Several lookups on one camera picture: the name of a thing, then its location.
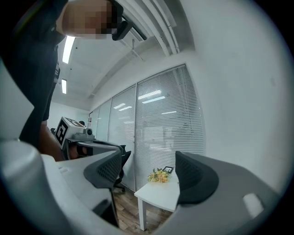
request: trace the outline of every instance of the white desk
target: white desk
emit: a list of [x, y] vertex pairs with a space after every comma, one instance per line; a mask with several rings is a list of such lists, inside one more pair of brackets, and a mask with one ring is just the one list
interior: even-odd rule
[[138, 198], [141, 230], [146, 230], [146, 202], [167, 211], [175, 211], [180, 195], [178, 182], [174, 169], [168, 183], [148, 182], [134, 193]]

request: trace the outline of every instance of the white table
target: white table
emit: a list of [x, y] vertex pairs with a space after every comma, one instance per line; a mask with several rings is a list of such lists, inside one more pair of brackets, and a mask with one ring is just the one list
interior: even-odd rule
[[146, 230], [146, 202], [161, 209], [174, 212], [180, 195], [179, 180], [175, 169], [167, 183], [148, 182], [134, 195], [138, 198], [141, 230]]

